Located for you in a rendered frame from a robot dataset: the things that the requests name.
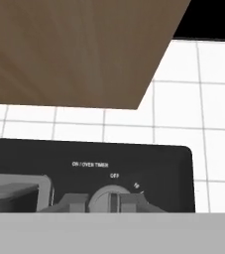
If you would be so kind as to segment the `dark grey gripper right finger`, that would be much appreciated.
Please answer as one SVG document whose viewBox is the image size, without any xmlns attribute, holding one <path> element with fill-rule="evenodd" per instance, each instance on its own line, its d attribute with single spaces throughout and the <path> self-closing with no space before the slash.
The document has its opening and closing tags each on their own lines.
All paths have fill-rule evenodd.
<svg viewBox="0 0 225 254">
<path fill-rule="evenodd" d="M 163 213 L 158 206 L 148 203 L 143 193 L 121 193 L 120 211 L 135 213 Z"/>
</svg>

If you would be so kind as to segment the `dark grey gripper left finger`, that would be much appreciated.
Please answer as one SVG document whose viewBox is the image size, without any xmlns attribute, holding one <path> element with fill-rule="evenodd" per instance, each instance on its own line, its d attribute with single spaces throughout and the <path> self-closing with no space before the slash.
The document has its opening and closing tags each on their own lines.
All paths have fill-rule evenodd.
<svg viewBox="0 0 225 254">
<path fill-rule="evenodd" d="M 67 193 L 59 203 L 42 209 L 42 212 L 85 213 L 88 211 L 87 193 Z"/>
</svg>

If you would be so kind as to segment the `grey round timer knob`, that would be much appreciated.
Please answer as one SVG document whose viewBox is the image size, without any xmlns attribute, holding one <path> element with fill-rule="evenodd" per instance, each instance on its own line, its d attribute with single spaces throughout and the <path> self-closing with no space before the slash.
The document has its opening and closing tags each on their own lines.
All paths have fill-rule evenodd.
<svg viewBox="0 0 225 254">
<path fill-rule="evenodd" d="M 127 193 L 129 191 L 120 186 L 105 186 L 91 197 L 88 210 L 98 213 L 120 212 L 120 195 Z"/>
</svg>

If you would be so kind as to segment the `grey toaster oven door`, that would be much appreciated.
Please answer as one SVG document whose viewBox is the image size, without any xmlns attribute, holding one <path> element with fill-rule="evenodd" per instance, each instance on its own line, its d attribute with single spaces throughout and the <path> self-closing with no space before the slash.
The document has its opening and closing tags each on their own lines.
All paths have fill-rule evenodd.
<svg viewBox="0 0 225 254">
<path fill-rule="evenodd" d="M 0 174 L 0 186 L 12 183 L 36 184 L 39 186 L 37 211 L 47 208 L 53 203 L 55 191 L 51 179 L 47 176 Z"/>
</svg>

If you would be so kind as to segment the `black toaster oven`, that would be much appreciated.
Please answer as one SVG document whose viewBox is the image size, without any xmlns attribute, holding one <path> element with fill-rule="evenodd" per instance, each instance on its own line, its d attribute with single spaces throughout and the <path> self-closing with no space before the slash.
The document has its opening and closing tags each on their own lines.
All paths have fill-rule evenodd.
<svg viewBox="0 0 225 254">
<path fill-rule="evenodd" d="M 192 153 L 184 146 L 0 139 L 0 174 L 49 177 L 52 204 L 69 192 L 120 186 L 164 211 L 195 211 Z"/>
</svg>

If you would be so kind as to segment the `brown wooden wall cupboard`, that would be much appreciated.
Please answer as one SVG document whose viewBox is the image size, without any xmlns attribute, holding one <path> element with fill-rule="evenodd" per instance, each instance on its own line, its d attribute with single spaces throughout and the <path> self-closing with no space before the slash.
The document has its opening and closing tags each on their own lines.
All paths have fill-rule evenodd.
<svg viewBox="0 0 225 254">
<path fill-rule="evenodd" d="M 191 0 L 0 0 L 0 104 L 136 109 Z"/>
</svg>

